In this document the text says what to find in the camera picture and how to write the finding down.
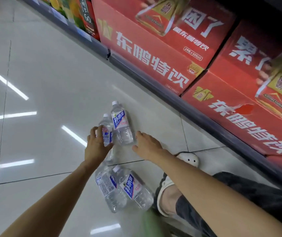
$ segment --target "supermarket shelf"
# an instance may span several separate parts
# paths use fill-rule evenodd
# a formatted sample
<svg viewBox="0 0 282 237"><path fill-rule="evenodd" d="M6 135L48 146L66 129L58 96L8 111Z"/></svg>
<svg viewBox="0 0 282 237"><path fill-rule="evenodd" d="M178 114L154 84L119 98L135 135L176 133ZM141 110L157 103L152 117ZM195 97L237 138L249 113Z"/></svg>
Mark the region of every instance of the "supermarket shelf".
<svg viewBox="0 0 282 237"><path fill-rule="evenodd" d="M143 87L158 96L168 105L179 111L186 118L207 131L210 135L221 141L231 150L239 154L248 162L257 167L269 178L282 185L282 170L270 163L262 154L238 139L219 124L202 114L199 110L189 105L179 96L162 86L159 82L135 67L119 54L111 50L110 63L132 77Z"/></svg>
<svg viewBox="0 0 282 237"><path fill-rule="evenodd" d="M24 0L28 5L37 10L47 19L58 25L71 36L81 41L84 45L95 51L102 58L107 59L112 65L119 68L130 76L133 80L141 84L143 87L158 96L165 103L170 105L176 111L179 111L186 118L197 124L199 127L207 131L216 139L221 141L234 152L249 161L269 178L273 179L282 185L282 170L271 164L263 155L255 151L249 145L242 142L236 136L225 130L223 127L215 123L213 120L202 114L200 111L186 103L179 96L175 95L167 88L162 86L156 80L145 74L143 71L133 66L127 60L115 52L111 52L99 41L77 28L73 23L70 23L66 18L56 12L52 7L38 0Z"/></svg>
<svg viewBox="0 0 282 237"><path fill-rule="evenodd" d="M104 46L102 43L100 43L100 41L90 36L88 33L76 27L75 24L69 22L68 19L58 13L55 9L40 0L24 0L24 2L26 2L29 6L37 10L47 19L52 21L54 24L62 28L68 34L75 37L84 45L95 51L101 57L107 59L109 50L106 46Z"/></svg>

